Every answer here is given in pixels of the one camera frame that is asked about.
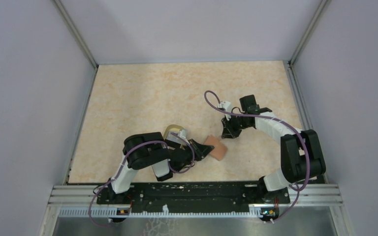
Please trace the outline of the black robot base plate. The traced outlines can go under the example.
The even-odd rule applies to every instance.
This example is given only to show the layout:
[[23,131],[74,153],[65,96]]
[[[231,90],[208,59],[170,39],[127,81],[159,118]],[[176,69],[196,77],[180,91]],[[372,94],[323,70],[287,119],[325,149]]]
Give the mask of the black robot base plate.
[[259,181],[135,182],[124,193],[105,187],[99,205],[128,205],[132,213],[157,213],[167,206],[170,213],[248,212],[251,204],[289,204],[287,188],[267,192]]

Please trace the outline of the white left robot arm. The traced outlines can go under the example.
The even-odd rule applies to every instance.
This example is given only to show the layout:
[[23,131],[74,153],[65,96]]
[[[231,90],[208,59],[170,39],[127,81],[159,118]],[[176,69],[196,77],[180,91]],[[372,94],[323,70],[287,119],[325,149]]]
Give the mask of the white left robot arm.
[[139,170],[151,167],[157,181],[165,181],[174,174],[184,174],[196,162],[215,149],[194,139],[186,138],[186,130],[132,135],[125,139],[123,159],[117,173],[110,178],[108,196],[115,203],[123,203]]

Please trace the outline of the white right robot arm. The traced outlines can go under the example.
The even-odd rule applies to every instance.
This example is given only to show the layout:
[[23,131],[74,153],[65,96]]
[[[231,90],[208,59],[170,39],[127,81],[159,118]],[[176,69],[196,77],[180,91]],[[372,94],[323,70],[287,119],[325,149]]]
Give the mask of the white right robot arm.
[[222,101],[218,109],[224,112],[221,119],[223,139],[235,139],[242,130],[254,128],[266,133],[281,149],[281,166],[271,174],[259,179],[258,198],[271,202],[277,190],[289,185],[322,175],[326,165],[317,133],[301,130],[276,117],[271,109],[261,108],[254,95],[240,98],[241,112],[234,114],[230,102]]

